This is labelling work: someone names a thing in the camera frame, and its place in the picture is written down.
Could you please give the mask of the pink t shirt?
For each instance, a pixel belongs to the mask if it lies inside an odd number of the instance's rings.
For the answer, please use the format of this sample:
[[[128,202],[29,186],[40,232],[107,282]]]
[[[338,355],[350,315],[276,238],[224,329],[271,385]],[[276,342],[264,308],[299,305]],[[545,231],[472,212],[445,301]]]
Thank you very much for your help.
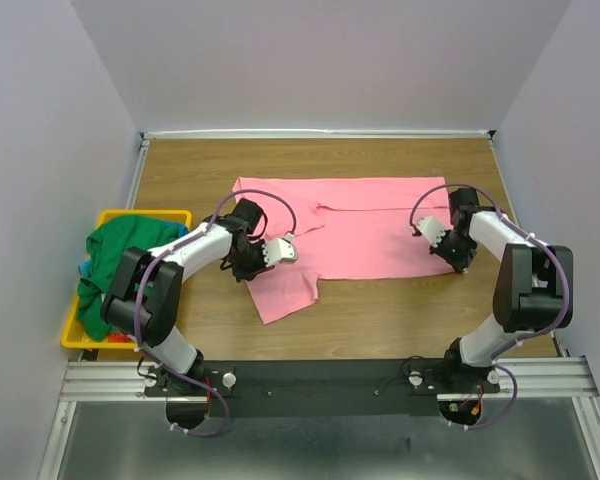
[[[260,274],[247,287],[262,323],[314,304],[321,280],[424,277],[451,272],[414,237],[409,217],[449,223],[442,177],[261,179],[240,177],[242,190],[266,213],[265,239],[295,231],[298,259]]]

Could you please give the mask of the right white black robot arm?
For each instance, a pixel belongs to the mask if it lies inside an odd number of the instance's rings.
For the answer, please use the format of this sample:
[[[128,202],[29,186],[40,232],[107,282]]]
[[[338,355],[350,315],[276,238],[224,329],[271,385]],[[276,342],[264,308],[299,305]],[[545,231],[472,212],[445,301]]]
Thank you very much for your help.
[[[426,371],[448,392],[462,392],[496,373],[495,362],[524,341],[566,328],[573,316],[573,252],[550,245],[513,223],[497,205],[482,206],[481,192],[458,185],[449,194],[451,225],[421,217],[414,235],[429,253],[464,273],[479,246],[499,261],[492,312],[472,333],[456,339]]]

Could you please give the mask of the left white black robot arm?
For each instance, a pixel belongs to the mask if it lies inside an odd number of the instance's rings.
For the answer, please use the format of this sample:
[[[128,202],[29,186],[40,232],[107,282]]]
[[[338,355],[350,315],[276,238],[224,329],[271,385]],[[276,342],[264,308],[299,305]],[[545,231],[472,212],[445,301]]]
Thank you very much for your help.
[[[207,218],[196,230],[155,252],[124,251],[100,316],[131,336],[154,359],[167,365],[167,382],[181,395],[194,393],[203,379],[203,355],[175,326],[182,284],[219,260],[234,278],[251,281],[270,267],[265,241],[255,233],[268,217],[255,202],[238,201],[227,215]]]

